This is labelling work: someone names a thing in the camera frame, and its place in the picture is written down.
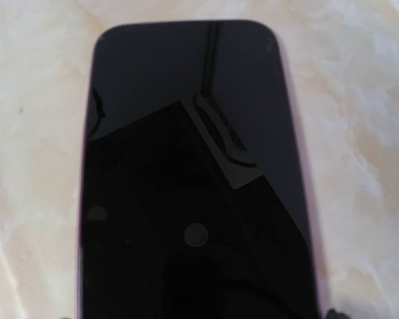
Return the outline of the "dark phone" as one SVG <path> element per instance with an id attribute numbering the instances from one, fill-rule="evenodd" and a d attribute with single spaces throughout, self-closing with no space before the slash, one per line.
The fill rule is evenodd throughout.
<path id="1" fill-rule="evenodd" d="M 320 318 L 275 34 L 113 27 L 94 46 L 79 318 Z"/>

